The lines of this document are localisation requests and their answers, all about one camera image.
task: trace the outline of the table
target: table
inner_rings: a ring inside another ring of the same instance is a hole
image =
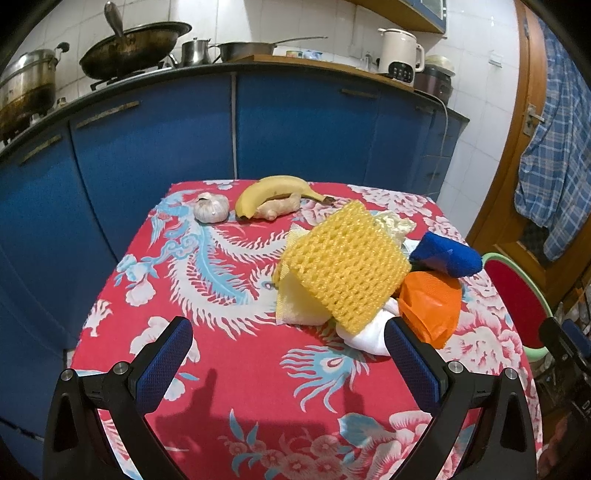
[[[346,346],[329,323],[274,322],[271,274],[293,222],[310,229],[348,199],[416,222],[458,241],[458,231],[425,197],[316,183],[336,206],[303,201],[273,223],[202,227],[192,204],[201,192],[233,206],[250,181],[190,181],[172,186],[150,212],[92,307],[73,357],[82,374],[131,362],[176,315],[193,321],[194,340],[156,412],[147,415],[190,479],[389,479],[427,427],[393,362]],[[540,406],[519,336],[488,275],[462,279],[457,331],[439,353],[473,372],[520,375],[541,452]],[[140,478],[108,414],[101,419],[118,461]],[[471,411],[439,478],[456,468],[477,412]]]

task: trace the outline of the orange plastic bag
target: orange plastic bag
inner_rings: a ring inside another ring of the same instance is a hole
[[[443,348],[457,328],[462,288],[445,273],[411,272],[402,282],[398,306],[419,340]]]

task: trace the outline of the gas stove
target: gas stove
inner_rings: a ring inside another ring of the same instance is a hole
[[[128,80],[130,78],[143,77],[143,76],[149,75],[149,74],[154,73],[159,70],[171,70],[171,69],[172,69],[172,67],[158,66],[158,67],[154,67],[154,68],[148,69],[148,70],[138,70],[137,72],[128,73],[127,75],[123,75],[121,77],[116,77],[116,78],[112,78],[109,80],[99,80],[98,82],[94,82],[94,83],[90,84],[90,89],[93,92],[95,92],[97,89],[100,90],[101,88],[107,87],[109,85],[113,85],[118,82],[123,82],[124,80]]]

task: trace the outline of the electric kettle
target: electric kettle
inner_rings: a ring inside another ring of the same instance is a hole
[[[384,37],[378,73],[414,85],[415,72],[425,69],[425,49],[417,37],[396,28],[379,28]]]

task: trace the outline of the plaid shirt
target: plaid shirt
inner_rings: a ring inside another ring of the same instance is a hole
[[[515,208],[548,228],[544,253],[554,261],[591,213],[591,90],[556,36],[540,25],[548,57],[545,123],[521,156]]]

